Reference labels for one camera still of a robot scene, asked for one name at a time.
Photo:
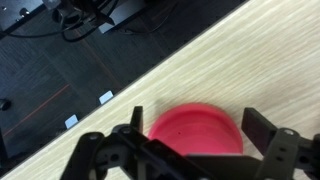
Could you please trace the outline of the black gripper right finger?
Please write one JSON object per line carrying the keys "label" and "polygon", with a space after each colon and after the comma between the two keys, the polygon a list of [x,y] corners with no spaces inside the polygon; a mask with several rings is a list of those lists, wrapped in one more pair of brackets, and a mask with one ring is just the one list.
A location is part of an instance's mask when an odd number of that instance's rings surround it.
{"label": "black gripper right finger", "polygon": [[241,129],[257,150],[264,155],[278,128],[255,108],[246,107]]}

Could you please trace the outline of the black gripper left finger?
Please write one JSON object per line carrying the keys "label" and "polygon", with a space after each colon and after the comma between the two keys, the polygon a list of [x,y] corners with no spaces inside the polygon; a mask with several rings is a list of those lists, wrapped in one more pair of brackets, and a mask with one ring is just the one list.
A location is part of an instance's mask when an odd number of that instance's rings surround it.
{"label": "black gripper left finger", "polygon": [[130,120],[130,128],[140,133],[143,132],[143,107],[135,106]]}

